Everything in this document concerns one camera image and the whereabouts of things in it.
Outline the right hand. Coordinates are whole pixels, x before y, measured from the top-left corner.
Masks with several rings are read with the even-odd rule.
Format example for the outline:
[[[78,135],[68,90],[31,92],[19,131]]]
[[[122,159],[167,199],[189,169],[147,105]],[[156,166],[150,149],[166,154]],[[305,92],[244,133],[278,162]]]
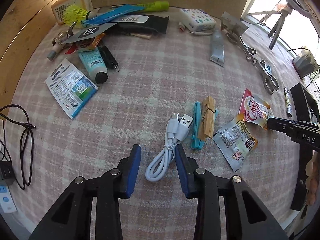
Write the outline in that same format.
[[[308,191],[306,204],[312,206],[317,198],[317,190],[319,187],[319,153],[314,152],[311,160],[307,163],[305,172],[307,179],[305,182]]]

